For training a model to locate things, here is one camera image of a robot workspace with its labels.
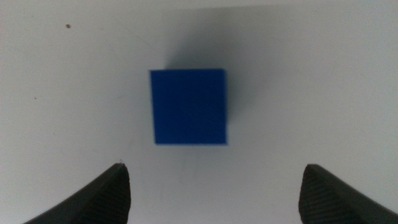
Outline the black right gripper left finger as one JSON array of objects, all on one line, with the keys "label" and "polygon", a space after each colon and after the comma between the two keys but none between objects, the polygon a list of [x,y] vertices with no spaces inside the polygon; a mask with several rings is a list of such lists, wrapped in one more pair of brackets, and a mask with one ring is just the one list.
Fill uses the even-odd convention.
[{"label": "black right gripper left finger", "polygon": [[28,224],[126,224],[131,208],[129,172],[116,163],[82,189]]}]

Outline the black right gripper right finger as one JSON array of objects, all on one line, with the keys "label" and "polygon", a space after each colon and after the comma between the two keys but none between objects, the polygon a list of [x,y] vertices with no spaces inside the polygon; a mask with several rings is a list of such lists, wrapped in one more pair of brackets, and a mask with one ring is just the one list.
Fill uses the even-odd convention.
[{"label": "black right gripper right finger", "polygon": [[306,224],[397,224],[395,212],[317,164],[303,172],[298,211]]}]

